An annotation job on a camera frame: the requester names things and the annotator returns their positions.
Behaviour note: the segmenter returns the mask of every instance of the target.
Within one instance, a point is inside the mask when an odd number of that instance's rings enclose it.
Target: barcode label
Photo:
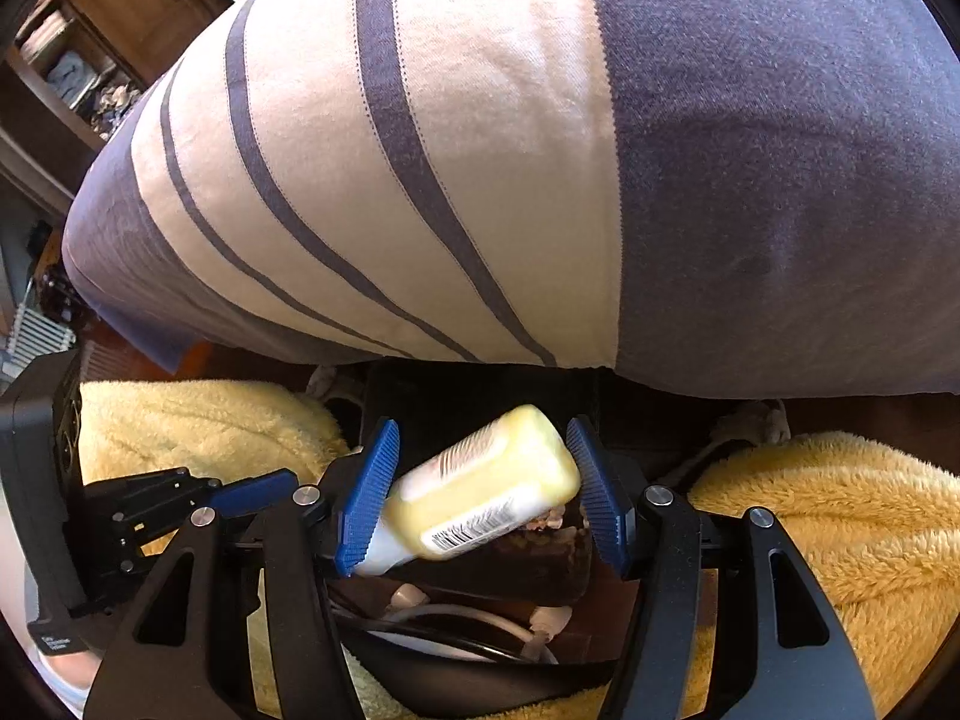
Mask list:
[[[421,537],[435,555],[451,557],[510,533],[544,511],[544,500],[536,485],[518,485],[483,506],[431,528]]]
[[[397,493],[404,501],[423,498],[467,469],[495,457],[502,451],[504,440],[503,432],[492,422],[404,475],[397,481]]]

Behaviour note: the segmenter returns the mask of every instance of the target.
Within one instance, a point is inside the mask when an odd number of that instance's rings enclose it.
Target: yellow fleece blanket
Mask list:
[[[289,467],[315,481],[346,451],[323,407],[243,382],[83,387],[80,461],[88,481],[187,466],[225,482]],[[861,437],[797,437],[712,466],[694,506],[739,517],[762,505],[784,522],[837,609],[877,716],[911,688],[960,614],[960,480]],[[266,623],[253,615],[258,706],[278,716]],[[685,713],[702,706],[712,631],[699,631]],[[353,660],[368,720],[412,717]],[[507,720],[593,720],[603,688],[522,707]]]

